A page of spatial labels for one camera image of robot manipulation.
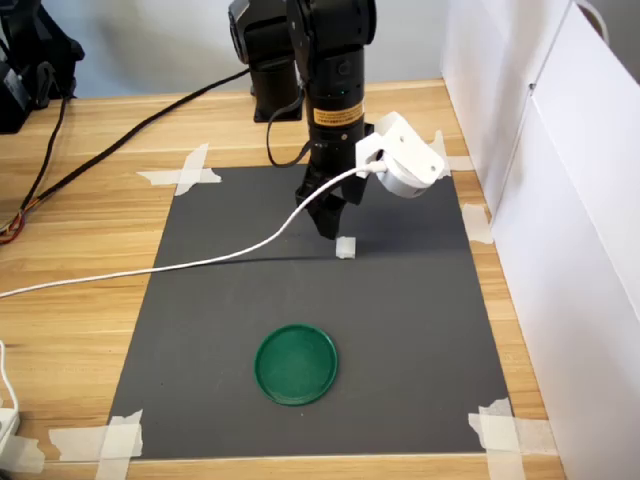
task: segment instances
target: wire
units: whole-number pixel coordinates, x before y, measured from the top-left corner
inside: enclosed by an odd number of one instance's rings
[[[27,193],[27,196],[22,201],[22,204],[20,205],[20,210],[24,210],[27,207],[27,205],[29,205],[29,202],[31,202],[33,195],[36,193],[36,190],[38,189],[38,185],[40,185],[40,182],[42,181],[44,172],[47,170],[47,167],[49,166],[49,161],[51,160],[51,154],[53,153],[53,146],[56,143],[56,137],[58,136],[58,132],[60,131],[60,127],[62,126],[62,120],[64,120],[64,113],[67,110],[68,103],[69,103],[69,97],[63,97],[62,103],[60,104],[60,114],[58,115],[58,122],[56,123],[56,126],[53,129],[53,132],[51,133],[51,137],[49,138],[49,143],[47,144],[47,153],[45,153],[44,155],[44,161],[42,162],[42,167],[40,167],[38,176],[33,182],[33,185],[31,186],[29,193]]]
[[[311,140],[309,140],[307,143],[304,144],[304,146],[302,147],[302,150],[300,150],[300,153],[296,158],[286,163],[278,163],[275,161],[275,159],[273,158],[273,155],[271,154],[271,145],[269,144],[269,138],[271,137],[271,126],[273,125],[273,122],[280,116],[284,115],[285,113],[293,112],[294,110],[300,108],[303,101],[304,101],[304,88],[300,88],[298,98],[296,98],[295,102],[293,102],[290,105],[287,105],[286,107],[282,107],[276,110],[273,113],[273,115],[271,115],[271,118],[269,119],[269,124],[267,125],[267,155],[269,156],[269,161],[271,162],[271,165],[273,165],[276,168],[289,168],[289,167],[293,167],[294,165],[297,165],[298,163],[300,163],[300,160],[302,160],[304,156],[307,153],[309,153],[309,150],[311,150]]]
[[[84,172],[89,170],[91,167],[97,165],[102,160],[107,158],[109,155],[111,155],[112,153],[114,153],[117,150],[119,150],[125,143],[127,143],[135,135],[140,133],[140,131],[142,129],[147,127],[149,124],[155,122],[160,117],[163,117],[164,115],[166,115],[166,114],[174,111],[175,109],[181,107],[185,103],[189,103],[190,101],[192,101],[192,100],[204,95],[209,90],[213,90],[214,88],[220,87],[220,86],[222,86],[222,85],[224,85],[226,83],[229,83],[229,82],[231,82],[233,80],[237,80],[238,78],[245,76],[247,73],[249,73],[249,69],[248,68],[246,70],[243,70],[242,72],[236,73],[235,75],[231,75],[230,77],[227,77],[227,78],[219,80],[219,81],[217,81],[215,83],[212,83],[211,85],[207,85],[206,87],[203,87],[200,90],[196,90],[195,92],[187,95],[186,97],[181,98],[177,102],[172,103],[168,107],[160,110],[158,113],[155,113],[155,114],[151,115],[149,118],[143,120],[138,125],[136,125],[131,130],[129,130],[127,133],[125,133],[113,145],[111,145],[110,147],[108,147],[107,149],[105,149],[104,151],[102,151],[101,153],[96,155],[95,157],[93,157],[91,160],[88,160],[87,162],[82,164],[80,167],[76,168],[73,172],[68,174],[66,177],[64,177],[62,180],[60,180],[55,185],[49,187],[47,190],[42,192],[40,195],[38,195],[37,199],[40,200],[40,201],[46,200],[49,196],[51,196],[52,194],[54,194],[55,192],[60,190],[62,187],[64,187],[64,186],[68,185],[69,183],[71,183],[73,180],[75,180],[77,177],[79,177]]]
[[[36,190],[38,188],[38,185],[42,181],[44,173],[45,173],[45,171],[46,171],[46,169],[47,169],[47,167],[49,165],[49,161],[51,159],[51,154],[53,152],[53,146],[55,144],[56,137],[57,137],[58,132],[60,130],[60,127],[62,125],[62,121],[64,119],[64,114],[65,114],[65,111],[66,111],[67,104],[68,104],[68,102],[70,100],[68,97],[63,98],[62,99],[62,104],[60,106],[60,116],[58,117],[58,123],[56,124],[56,126],[55,126],[55,128],[53,130],[53,133],[51,134],[51,137],[49,139],[49,144],[47,145],[47,152],[45,154],[45,159],[44,159],[44,162],[43,162],[42,167],[40,169],[40,172],[38,173],[38,176],[36,177],[36,180],[33,183],[33,186],[29,190],[29,193],[24,198],[24,200],[23,200],[23,202],[22,202],[22,204],[20,206],[20,209],[18,210],[18,213],[15,214],[15,216],[13,217],[12,220],[7,222],[7,224],[5,224],[2,228],[0,228],[0,245],[7,245],[7,244],[13,242],[18,237],[18,235],[20,235],[20,232],[22,231],[22,229],[24,228],[24,224],[26,223],[26,214],[28,212],[30,212],[31,210],[36,208],[43,201],[45,201],[49,197],[51,197],[51,195],[53,195],[58,190],[60,190],[61,188],[65,187],[66,185],[71,183],[73,180],[75,180],[77,177],[79,177],[84,172],[89,170],[91,167],[97,165],[102,160],[104,160],[105,158],[109,157],[111,154],[113,154],[117,150],[119,150],[125,143],[127,143],[129,140],[131,140],[135,135],[137,135],[145,127],[147,127],[151,123],[155,122],[160,117],[163,117],[164,115],[166,115],[166,114],[172,112],[173,110],[181,107],[185,103],[188,103],[188,102],[190,102],[190,101],[192,101],[192,100],[204,95],[209,90],[213,90],[214,88],[217,88],[217,87],[219,87],[221,85],[229,83],[229,82],[231,82],[233,80],[236,80],[236,79],[238,79],[240,77],[243,77],[247,73],[249,73],[249,69],[243,70],[242,72],[236,73],[235,75],[231,75],[230,77],[224,78],[224,79],[219,80],[219,81],[217,81],[215,83],[207,85],[206,87],[203,87],[200,90],[196,90],[195,92],[187,95],[186,97],[183,97],[180,100],[172,103],[171,105],[169,105],[166,108],[160,110],[159,112],[155,113],[154,115],[151,115],[150,117],[148,117],[147,119],[143,120],[138,125],[133,127],[131,130],[129,130],[125,135],[123,135],[113,145],[111,145],[107,149],[103,150],[102,152],[100,152],[98,155],[96,155],[92,159],[90,159],[87,162],[83,163],[80,167],[76,168],[74,171],[72,171],[71,173],[66,175],[64,178],[62,178],[62,180],[60,180],[59,182],[57,182],[56,184],[54,184],[53,186],[49,187],[44,192],[39,194],[36,198],[33,198],[33,195],[35,194],[35,192],[36,192]]]
[[[18,412],[20,411],[20,403],[18,402],[18,396],[16,395],[11,382],[9,381],[9,377],[7,375],[7,347],[4,342],[0,340],[0,374],[2,374],[2,380],[4,384],[7,386],[7,390],[9,390],[9,395],[11,396],[11,401],[13,402],[13,409]]]
[[[109,280],[111,278],[131,277],[131,276],[134,276],[134,275],[145,275],[145,274],[149,274],[149,273],[169,272],[169,271],[173,271],[173,270],[182,270],[182,269],[191,268],[191,267],[201,267],[201,266],[204,266],[204,265],[211,265],[211,264],[214,264],[214,263],[220,263],[220,262],[224,262],[224,261],[227,261],[227,260],[231,260],[233,258],[240,257],[242,255],[246,255],[247,253],[250,253],[250,252],[253,252],[255,250],[258,250],[259,248],[262,248],[265,245],[273,242],[276,238],[278,238],[282,234],[282,232],[284,232],[286,230],[286,228],[291,224],[291,222],[293,222],[293,220],[300,214],[300,212],[302,212],[307,207],[307,205],[309,205],[311,202],[313,202],[322,193],[326,192],[327,190],[331,189],[332,187],[335,187],[338,183],[342,182],[344,179],[346,179],[346,178],[348,178],[348,177],[350,177],[352,175],[355,175],[357,173],[360,173],[360,172],[382,172],[382,171],[386,171],[386,168],[387,167],[386,167],[386,165],[384,164],[383,161],[376,161],[376,162],[372,162],[372,163],[369,163],[369,164],[364,165],[364,166],[352,168],[351,170],[348,170],[348,171],[338,175],[337,177],[332,178],[327,183],[325,183],[320,188],[318,188],[315,192],[313,192],[302,203],[300,203],[300,205],[293,211],[293,213],[289,216],[289,218],[287,218],[287,220],[282,224],[282,226],[280,227],[280,229],[276,233],[271,235],[269,238],[263,240],[262,242],[256,243],[252,247],[245,248],[244,250],[238,250],[237,252],[230,253],[228,255],[223,255],[221,257],[210,258],[210,259],[207,259],[207,260],[198,260],[198,261],[189,262],[189,263],[181,263],[181,264],[177,264],[177,265],[169,265],[169,266],[166,266],[166,267],[145,268],[145,269],[142,269],[142,270],[132,270],[132,271],[128,271],[128,272],[109,273],[109,274],[106,274],[106,275],[96,275],[96,276],[93,276],[93,277],[75,278],[75,279],[71,279],[71,280],[60,280],[60,281],[56,281],[56,282],[43,283],[43,284],[40,284],[40,285],[33,285],[31,287],[18,288],[16,290],[11,290],[9,292],[1,293],[0,294],[0,298],[7,298],[7,297],[14,296],[14,295],[19,295],[21,293],[33,292],[33,291],[42,290],[42,289],[45,289],[45,288],[61,287],[63,285],[75,285],[75,284],[78,284],[78,283],[95,282],[95,281],[98,281],[98,280]]]

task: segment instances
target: black cable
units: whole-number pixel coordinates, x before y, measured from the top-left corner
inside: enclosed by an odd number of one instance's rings
[[[38,189],[38,185],[42,181],[42,177],[44,177],[44,173],[49,166],[49,160],[51,160],[51,154],[53,152],[53,145],[56,142],[56,137],[58,136],[58,132],[60,131],[60,127],[62,126],[62,120],[64,119],[64,112],[67,109],[67,103],[69,102],[68,97],[62,98],[62,103],[60,104],[60,115],[58,116],[58,123],[56,123],[56,127],[53,129],[53,133],[51,133],[51,137],[49,138],[49,144],[47,145],[47,153],[44,156],[44,162],[42,162],[42,167],[40,167],[40,171],[38,172],[38,176],[36,177],[29,193],[24,197],[22,204],[20,205],[20,210],[24,210],[29,205],[29,202],[33,198],[33,195],[36,193]]]
[[[172,103],[168,107],[160,110],[158,113],[155,113],[154,115],[151,115],[149,118],[143,120],[138,125],[136,125],[131,130],[129,130],[129,132],[127,132],[125,135],[123,135],[117,142],[115,142],[113,145],[108,147],[106,150],[102,151],[101,153],[99,153],[98,155],[93,157],[91,160],[88,160],[87,162],[82,164],[80,167],[76,168],[73,172],[68,174],[66,177],[64,177],[62,180],[60,180],[56,184],[52,185],[48,189],[46,189],[44,192],[42,192],[40,195],[37,196],[37,199],[38,200],[45,200],[49,196],[53,195],[55,192],[57,192],[58,190],[60,190],[64,186],[68,185],[69,183],[71,183],[73,180],[75,180],[77,177],[79,177],[84,172],[89,170],[91,167],[97,165],[102,160],[107,158],[109,155],[111,155],[112,153],[116,152],[125,143],[127,143],[135,135],[137,135],[142,129],[147,127],[149,124],[155,122],[160,117],[172,112],[176,108],[181,107],[185,103],[188,103],[188,102],[190,102],[190,101],[192,101],[192,100],[204,95],[209,90],[213,90],[214,88],[217,88],[217,87],[219,87],[221,85],[229,83],[229,82],[231,82],[233,80],[237,80],[238,78],[243,77],[247,73],[249,73],[249,69],[243,70],[240,73],[236,73],[235,75],[231,75],[230,77],[227,77],[225,79],[219,80],[219,81],[217,81],[215,83],[212,83],[211,85],[207,85],[206,87],[203,87],[200,90],[196,90],[195,92],[187,95],[186,97],[181,98],[177,102]]]
[[[269,119],[269,125],[267,126],[267,155],[269,156],[269,161],[271,162],[271,165],[273,165],[276,168],[289,168],[289,167],[293,167],[294,165],[297,165],[298,163],[300,163],[300,160],[302,160],[304,156],[307,153],[309,153],[309,150],[311,150],[311,140],[309,140],[307,143],[304,144],[304,146],[302,147],[302,150],[300,150],[300,153],[296,158],[286,163],[278,163],[274,160],[273,155],[271,154],[271,146],[269,145],[269,137],[271,136],[271,126],[273,125],[273,122],[281,115],[284,115],[285,113],[293,112],[294,110],[300,108],[303,101],[304,101],[304,88],[301,88],[298,98],[296,98],[295,102],[293,102],[291,105],[287,105],[286,107],[282,107],[276,110],[273,113],[273,115],[271,115],[271,118]]]

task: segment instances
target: wooden table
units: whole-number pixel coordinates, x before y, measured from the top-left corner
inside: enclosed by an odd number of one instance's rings
[[[50,185],[178,96],[74,100],[45,184]],[[13,214],[40,165],[59,103],[33,113],[19,135],[0,137],[0,220]],[[373,85],[367,119],[404,115],[427,141],[444,132],[449,155],[468,155],[440,80]],[[206,166],[268,163],[265,125],[252,122],[243,93],[210,94],[148,127],[46,202],[21,237],[0,248],[0,291],[153,265],[174,187],[152,187],[138,171],[180,169],[209,143]],[[271,145],[288,159],[307,138],[306,122],[276,124]],[[453,174],[460,203],[485,205],[474,172]],[[546,419],[536,378],[494,245],[471,244],[516,416]],[[48,431],[101,426],[131,340],[148,276],[63,287],[0,300],[0,335],[21,401],[21,436],[46,453],[44,478],[93,478],[95,464],[57,462]],[[3,397],[7,393],[0,387]],[[564,478],[558,458],[528,456],[528,478]],[[485,455],[132,461],[129,478],[486,479]]]

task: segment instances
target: white panel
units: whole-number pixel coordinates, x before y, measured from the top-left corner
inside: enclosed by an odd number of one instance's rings
[[[568,478],[640,478],[640,323],[535,107],[493,234]]]
[[[452,0],[443,74],[495,213],[522,119],[569,0]]]
[[[640,86],[574,6],[534,97],[639,312]]]

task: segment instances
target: masking tape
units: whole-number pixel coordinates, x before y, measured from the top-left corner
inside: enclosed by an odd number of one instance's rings
[[[38,448],[38,440],[9,436],[0,457],[0,470],[16,473],[41,473],[44,469],[44,453]]]
[[[210,168],[203,168],[207,158],[209,144],[200,145],[191,152],[182,170],[160,170],[138,172],[151,182],[151,185],[177,185],[175,196],[187,193],[196,183],[220,183],[222,178]]]
[[[487,451],[492,480],[524,480],[523,454],[558,455],[549,422],[514,418],[508,399],[479,407],[478,412],[469,414],[469,425]]]
[[[444,177],[450,177],[452,171],[472,172],[475,170],[475,168],[473,168],[473,163],[471,163],[470,157],[463,157],[463,156],[451,157],[447,155],[447,149],[444,145],[444,136],[442,135],[441,130],[438,130],[436,132],[435,138],[433,142],[429,144],[429,146],[434,152],[440,155],[444,160],[444,170],[440,174],[439,179]]]
[[[487,220],[487,215],[482,205],[465,203],[462,206],[462,220],[470,241],[486,243],[487,245],[493,243],[489,220]]]
[[[98,461],[96,480],[124,480],[131,457],[142,455],[142,410],[128,417],[113,417],[108,426],[58,428],[49,438],[60,461]]]

